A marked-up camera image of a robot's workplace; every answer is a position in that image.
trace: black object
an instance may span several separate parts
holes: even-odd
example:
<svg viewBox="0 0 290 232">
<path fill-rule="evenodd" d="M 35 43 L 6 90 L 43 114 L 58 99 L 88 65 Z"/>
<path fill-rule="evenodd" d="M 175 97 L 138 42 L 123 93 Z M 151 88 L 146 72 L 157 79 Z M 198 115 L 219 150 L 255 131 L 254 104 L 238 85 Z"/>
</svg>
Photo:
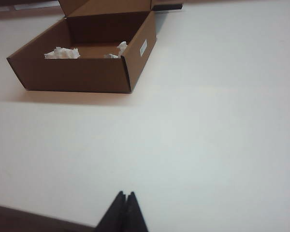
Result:
<svg viewBox="0 0 290 232">
<path fill-rule="evenodd" d="M 95 232 L 148 232 L 134 192 L 127 200 L 123 192 L 116 196 Z"/>
<path fill-rule="evenodd" d="M 153 7 L 153 11 L 181 10 L 182 8 L 183 8 L 183 4 L 156 5 Z"/>
</svg>

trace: cardboard box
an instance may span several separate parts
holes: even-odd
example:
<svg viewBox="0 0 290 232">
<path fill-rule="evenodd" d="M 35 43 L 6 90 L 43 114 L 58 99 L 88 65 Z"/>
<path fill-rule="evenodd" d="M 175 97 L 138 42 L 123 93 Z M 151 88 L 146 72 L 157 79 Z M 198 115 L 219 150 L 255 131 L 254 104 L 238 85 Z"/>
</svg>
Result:
<svg viewBox="0 0 290 232">
<path fill-rule="evenodd" d="M 156 42 L 155 14 L 171 0 L 60 0 L 66 15 L 7 59 L 27 90 L 131 93 Z M 127 41 L 119 59 L 117 46 Z M 44 59 L 55 47 L 79 59 Z"/>
</svg>

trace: box flap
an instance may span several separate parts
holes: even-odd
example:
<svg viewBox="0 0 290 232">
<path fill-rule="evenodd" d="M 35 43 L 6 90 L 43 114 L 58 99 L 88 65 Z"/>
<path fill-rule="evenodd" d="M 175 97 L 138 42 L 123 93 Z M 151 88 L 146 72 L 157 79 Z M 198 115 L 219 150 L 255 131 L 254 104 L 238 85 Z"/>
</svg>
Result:
<svg viewBox="0 0 290 232">
<path fill-rule="evenodd" d="M 84 5 L 88 0 L 59 0 L 61 8 L 66 16 Z"/>
<path fill-rule="evenodd" d="M 151 0 L 59 0 L 67 17 L 151 10 Z"/>
<path fill-rule="evenodd" d="M 184 0 L 151 0 L 153 11 L 180 10 Z"/>
</svg>

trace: white tissue paper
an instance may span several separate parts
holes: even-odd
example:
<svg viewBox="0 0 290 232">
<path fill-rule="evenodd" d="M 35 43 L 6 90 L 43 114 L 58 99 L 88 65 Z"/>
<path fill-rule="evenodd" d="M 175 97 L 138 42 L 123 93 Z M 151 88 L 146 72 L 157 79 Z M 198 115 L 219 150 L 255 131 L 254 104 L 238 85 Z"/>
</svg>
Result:
<svg viewBox="0 0 290 232">
<path fill-rule="evenodd" d="M 117 47 L 120 50 L 118 53 L 118 56 L 113 55 L 113 54 L 108 54 L 108 55 L 104 55 L 104 58 L 112 58 L 112 59 L 121 58 L 121 55 L 124 53 L 127 47 L 128 45 L 126 41 L 121 42 L 120 45 Z"/>
<path fill-rule="evenodd" d="M 113 55 L 113 54 L 108 54 L 108 55 L 104 55 L 104 58 L 108 58 L 108 59 L 118 59 L 118 56 Z"/>
<path fill-rule="evenodd" d="M 77 59 L 80 57 L 78 49 L 73 50 L 67 48 L 56 47 L 53 52 L 44 54 L 45 59 Z"/>
</svg>

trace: box side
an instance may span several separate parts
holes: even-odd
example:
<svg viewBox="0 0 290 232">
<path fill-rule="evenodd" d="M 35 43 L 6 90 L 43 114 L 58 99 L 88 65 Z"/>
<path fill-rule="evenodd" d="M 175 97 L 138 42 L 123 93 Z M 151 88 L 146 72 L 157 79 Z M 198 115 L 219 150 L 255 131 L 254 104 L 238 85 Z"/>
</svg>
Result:
<svg viewBox="0 0 290 232">
<path fill-rule="evenodd" d="M 88 0 L 59 0 L 60 6 L 66 16 L 84 5 Z"/>
<path fill-rule="evenodd" d="M 149 12 L 67 18 L 75 44 L 131 41 Z"/>
<path fill-rule="evenodd" d="M 155 13 L 150 12 L 123 54 L 130 86 L 134 89 L 149 55 L 156 43 Z"/>
<path fill-rule="evenodd" d="M 68 17 L 150 11 L 151 0 L 89 0 Z"/>
<path fill-rule="evenodd" d="M 11 59 L 27 90 L 130 93 L 121 59 Z"/>
</svg>

